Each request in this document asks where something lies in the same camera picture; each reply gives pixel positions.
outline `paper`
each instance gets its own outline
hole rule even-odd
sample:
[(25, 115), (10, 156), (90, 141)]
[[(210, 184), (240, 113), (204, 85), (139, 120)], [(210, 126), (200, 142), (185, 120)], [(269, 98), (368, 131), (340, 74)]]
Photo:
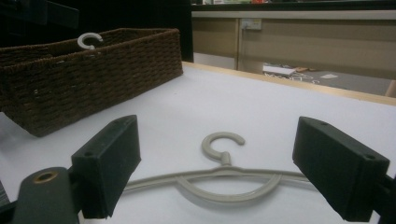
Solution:
[(327, 74), (327, 75), (322, 76), (321, 78), (336, 78), (336, 77), (338, 77), (338, 76), (333, 75), (333, 74)]
[(295, 69), (273, 67), (273, 66), (265, 65), (265, 66), (262, 67), (262, 71), (263, 72), (268, 72), (268, 73), (282, 74), (282, 75), (291, 75), (293, 72), (295, 72)]

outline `clothes hanger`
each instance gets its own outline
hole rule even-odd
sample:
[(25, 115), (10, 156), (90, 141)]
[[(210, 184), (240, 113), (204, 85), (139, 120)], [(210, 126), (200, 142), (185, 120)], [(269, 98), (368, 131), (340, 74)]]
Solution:
[(95, 38), (98, 41), (103, 42), (103, 38), (99, 34), (97, 34), (97, 33), (85, 33), (85, 34), (81, 35), (77, 39), (77, 43), (82, 49), (95, 49), (94, 45), (86, 45), (86, 44), (84, 44), (84, 40), (87, 39), (87, 38)]
[[(210, 144), (220, 138), (228, 138), (234, 140), (238, 145), (244, 145), (245, 139), (236, 133), (212, 133), (207, 136), (202, 142), (202, 149), (207, 156), (219, 160), (221, 166), (210, 170), (188, 171), (181, 173), (174, 173), (168, 175), (157, 175), (149, 178), (135, 180), (129, 182), (124, 191), (133, 189), (142, 189), (147, 187), (155, 187), (169, 183), (178, 183), (185, 190), (201, 197), (203, 199), (217, 202), (217, 203), (240, 203), (259, 198), (268, 194), (275, 189), (280, 180), (294, 180), (309, 182), (309, 180), (300, 173), (277, 171), (277, 170), (263, 170), (263, 169), (244, 169), (237, 166), (232, 166), (231, 156), (228, 151), (218, 152), (214, 150)], [(190, 180), (197, 178), (208, 178), (216, 176), (250, 176), (261, 177), (269, 179), (263, 186), (252, 191), (241, 194), (217, 194), (195, 187)]]

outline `white table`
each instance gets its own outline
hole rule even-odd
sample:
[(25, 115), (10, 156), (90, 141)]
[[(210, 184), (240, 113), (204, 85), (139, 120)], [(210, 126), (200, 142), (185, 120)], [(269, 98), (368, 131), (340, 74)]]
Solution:
[[(0, 114), (0, 179), (9, 199), (17, 199), (26, 176), (52, 166), (70, 167), (71, 155), (91, 137), (111, 120), (132, 114), (138, 117), (142, 161), (131, 180), (219, 166), (200, 149), (207, 135), (219, 131), (247, 141), (242, 147), (225, 139), (212, 144), (229, 150), (233, 165), (298, 172), (291, 153), (300, 116), (348, 133), (389, 158), (388, 175), (396, 173), (394, 99), (184, 63), (183, 76), (42, 138)], [(228, 178), (196, 183), (219, 193), (246, 192), (261, 184)], [(377, 220), (373, 214), (371, 223)], [(176, 185), (135, 190), (120, 198), (113, 218), (85, 223), (344, 221), (312, 186), (283, 183), (264, 198), (237, 204), (207, 202)]]

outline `wicker basket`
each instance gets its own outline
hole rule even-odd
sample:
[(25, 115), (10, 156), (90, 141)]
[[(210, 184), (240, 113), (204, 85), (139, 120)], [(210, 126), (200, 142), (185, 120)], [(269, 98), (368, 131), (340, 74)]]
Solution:
[(35, 136), (157, 87), (182, 71), (177, 29), (118, 29), (77, 40), (0, 49), (0, 109)]

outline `wall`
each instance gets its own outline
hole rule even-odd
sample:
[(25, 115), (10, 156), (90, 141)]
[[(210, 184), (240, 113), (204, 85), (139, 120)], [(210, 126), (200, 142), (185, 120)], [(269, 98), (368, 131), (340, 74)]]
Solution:
[(396, 21), (262, 19), (260, 31), (238, 22), (192, 18), (194, 52), (234, 57), (253, 73), (268, 62), (396, 79)]

